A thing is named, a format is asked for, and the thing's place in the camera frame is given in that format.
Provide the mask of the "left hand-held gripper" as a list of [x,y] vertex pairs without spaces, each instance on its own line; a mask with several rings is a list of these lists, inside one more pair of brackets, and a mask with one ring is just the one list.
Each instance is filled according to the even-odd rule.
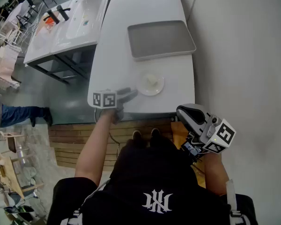
[[113,123],[117,124],[123,118],[123,103],[128,103],[138,95],[138,90],[131,90],[130,87],[117,91],[95,91],[93,93],[94,120],[97,123],[97,110],[101,112],[109,109],[114,110]]

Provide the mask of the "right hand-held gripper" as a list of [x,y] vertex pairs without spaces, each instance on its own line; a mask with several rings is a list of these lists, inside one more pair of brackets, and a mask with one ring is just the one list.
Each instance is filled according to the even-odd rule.
[[237,134],[225,119],[208,113],[201,105],[180,105],[176,114],[188,131],[180,149],[190,160],[198,160],[208,153],[221,154],[231,146]]

